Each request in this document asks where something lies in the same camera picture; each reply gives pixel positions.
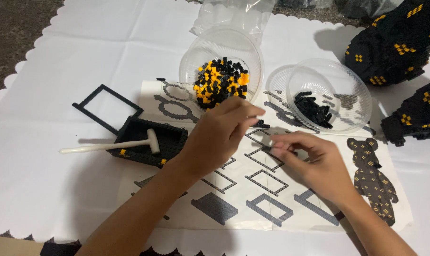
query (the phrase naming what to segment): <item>hand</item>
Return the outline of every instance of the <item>hand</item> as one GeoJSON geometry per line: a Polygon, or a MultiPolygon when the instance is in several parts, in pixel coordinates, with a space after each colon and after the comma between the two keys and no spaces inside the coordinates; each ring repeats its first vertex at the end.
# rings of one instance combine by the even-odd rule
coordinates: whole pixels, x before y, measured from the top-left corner
{"type": "Polygon", "coordinates": [[[290,166],[318,195],[338,207],[346,198],[359,197],[337,146],[312,134],[295,132],[272,135],[275,144],[271,153],[290,166]],[[309,163],[298,159],[292,151],[303,149],[310,157],[309,163]]]}
{"type": "Polygon", "coordinates": [[[265,114],[246,100],[234,96],[204,114],[175,157],[197,178],[224,165],[239,146],[246,130],[265,114]]]}

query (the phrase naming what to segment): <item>hammer head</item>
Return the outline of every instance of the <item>hammer head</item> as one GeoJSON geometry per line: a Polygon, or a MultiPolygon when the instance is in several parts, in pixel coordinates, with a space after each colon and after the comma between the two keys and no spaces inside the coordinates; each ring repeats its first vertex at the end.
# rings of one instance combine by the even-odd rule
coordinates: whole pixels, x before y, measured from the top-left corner
{"type": "Polygon", "coordinates": [[[147,130],[147,137],[149,140],[150,149],[152,150],[152,154],[158,154],[159,151],[159,144],[157,135],[155,134],[155,131],[153,129],[147,130]]]}

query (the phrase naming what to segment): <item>floor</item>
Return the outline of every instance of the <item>floor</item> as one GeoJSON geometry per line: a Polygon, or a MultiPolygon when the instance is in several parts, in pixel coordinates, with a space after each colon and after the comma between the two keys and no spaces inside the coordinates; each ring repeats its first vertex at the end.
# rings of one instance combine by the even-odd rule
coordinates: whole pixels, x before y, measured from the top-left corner
{"type": "MultiPolygon", "coordinates": [[[[41,36],[42,30],[50,25],[63,0],[0,0],[0,90],[3,80],[15,73],[14,67],[25,60],[25,54],[41,36]]],[[[274,14],[293,15],[309,20],[330,21],[344,25],[361,26],[357,19],[342,17],[336,5],[329,9],[291,9],[276,6],[274,14]]]]}

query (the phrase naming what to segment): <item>clear plastic bowl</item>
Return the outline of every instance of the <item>clear plastic bowl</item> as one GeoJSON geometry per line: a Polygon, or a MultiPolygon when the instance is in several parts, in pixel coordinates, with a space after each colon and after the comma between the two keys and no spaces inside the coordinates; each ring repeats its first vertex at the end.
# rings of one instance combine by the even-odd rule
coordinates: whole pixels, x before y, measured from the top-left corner
{"type": "Polygon", "coordinates": [[[286,99],[304,125],[327,133],[357,131],[371,117],[371,95],[364,82],[352,70],[331,60],[309,59],[295,65],[286,79],[286,99]],[[316,97],[316,104],[331,107],[332,129],[310,121],[294,104],[294,97],[304,91],[312,92],[310,97],[316,97]]]}
{"type": "Polygon", "coordinates": [[[193,90],[198,79],[198,68],[213,59],[227,57],[233,63],[240,62],[248,70],[250,82],[247,84],[246,100],[254,102],[259,95],[264,77],[264,59],[259,46],[246,32],[231,26],[215,26],[203,32],[191,44],[180,61],[179,80],[190,92],[192,102],[197,105],[197,96],[193,90]]]}

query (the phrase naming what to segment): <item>plastic bag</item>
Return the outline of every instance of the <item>plastic bag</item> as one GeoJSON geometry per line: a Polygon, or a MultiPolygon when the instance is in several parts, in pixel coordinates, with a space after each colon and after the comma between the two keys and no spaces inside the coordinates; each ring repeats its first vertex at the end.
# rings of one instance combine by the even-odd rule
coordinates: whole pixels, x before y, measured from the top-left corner
{"type": "Polygon", "coordinates": [[[261,44],[275,0],[205,0],[190,32],[199,36],[207,29],[230,25],[244,29],[261,44]]]}
{"type": "Polygon", "coordinates": [[[277,0],[279,6],[290,8],[329,8],[333,0],[277,0]]]}
{"type": "Polygon", "coordinates": [[[348,0],[341,13],[349,18],[375,17],[391,11],[403,0],[348,0]]]}

